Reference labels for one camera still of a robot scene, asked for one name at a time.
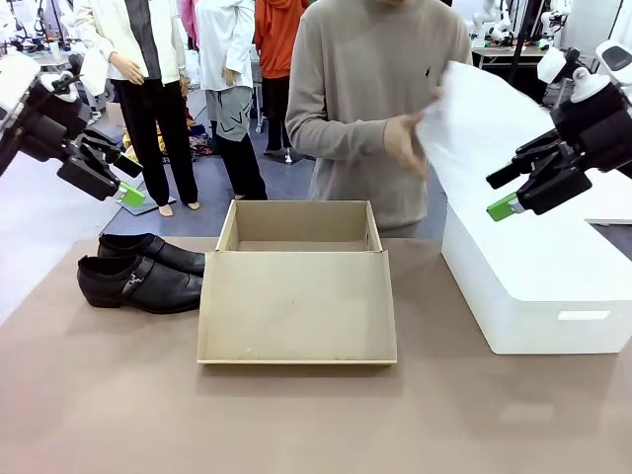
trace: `gray shirt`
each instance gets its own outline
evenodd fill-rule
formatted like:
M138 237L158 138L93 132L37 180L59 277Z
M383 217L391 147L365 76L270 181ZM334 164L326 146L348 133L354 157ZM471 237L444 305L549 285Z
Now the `gray shirt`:
M140 46L142 58L145 60L149 75L146 79L161 79L160 62L158 61L158 49L154 41L151 29L151 14L149 13L149 0L125 0L129 25Z
M294 148L318 158L310 197L370 200L380 229L424 218L426 184L386 156L384 128L431 102L450 60L471 61L469 37L438 0L310 6L294 45L286 117Z

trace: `sleeve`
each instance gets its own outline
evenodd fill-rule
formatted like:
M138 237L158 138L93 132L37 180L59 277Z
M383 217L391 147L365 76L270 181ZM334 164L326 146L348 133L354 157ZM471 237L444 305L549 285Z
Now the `sleeve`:
M187 57L185 47L180 36L180 20L178 18L178 8L176 0L171 0L171 43L176 50L176 60L178 61L178 71L181 76L187 75Z
M289 79L286 126L292 145L301 153L330 160L384 153L387 120L327 119L321 34L309 24L308 14L309 10L298 28Z
M180 0L180 15L182 24L187 31L187 35L198 43L198 32L196 31L196 7L194 0Z
M250 46L255 35L255 2L240 0L235 7L237 26L226 51L226 69L243 72L250 67Z
M259 0L255 6L255 46L261 51L266 35L266 2Z
M75 4L75 29L87 47L97 48L106 61L110 62L110 55L115 52L115 47L109 39L102 37L97 31L91 0L79 0Z
M462 62L464 64L472 64L472 50L470 47L470 36L467 33L467 27L462 20L459 19L456 35L454 39L454 47L450 60Z

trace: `pink garment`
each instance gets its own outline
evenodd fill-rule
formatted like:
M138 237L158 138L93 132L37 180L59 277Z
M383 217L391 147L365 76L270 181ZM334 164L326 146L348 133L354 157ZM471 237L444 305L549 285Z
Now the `pink garment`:
M187 35L194 39L194 43L198 44L198 20L196 19L196 5L198 0L180 0L182 23L185 26Z

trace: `white floor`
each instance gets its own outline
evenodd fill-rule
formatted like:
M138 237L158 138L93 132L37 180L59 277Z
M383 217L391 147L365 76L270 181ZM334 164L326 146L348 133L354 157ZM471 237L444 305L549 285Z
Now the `white floor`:
M0 179L0 325L79 239L119 210L55 175L59 162L19 154Z

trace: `black pants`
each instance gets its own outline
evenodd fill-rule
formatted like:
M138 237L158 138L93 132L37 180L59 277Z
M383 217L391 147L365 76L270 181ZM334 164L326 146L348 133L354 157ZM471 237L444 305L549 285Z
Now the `black pants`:
M180 82L166 86L160 80L146 80L142 86L128 81L112 82L120 99L131 144L143 167L142 174L149 195L158 205L169 202L169 183L158 146L158 120L180 199L186 204L197 202L198 186Z
M277 79L264 78L262 84L264 95L264 111L268 119L268 149L280 150L289 148L291 143L285 128L287 100L289 98L289 76Z
M251 200L267 200L266 183L261 177L250 135L246 133L241 141L217 135L217 142L235 195Z

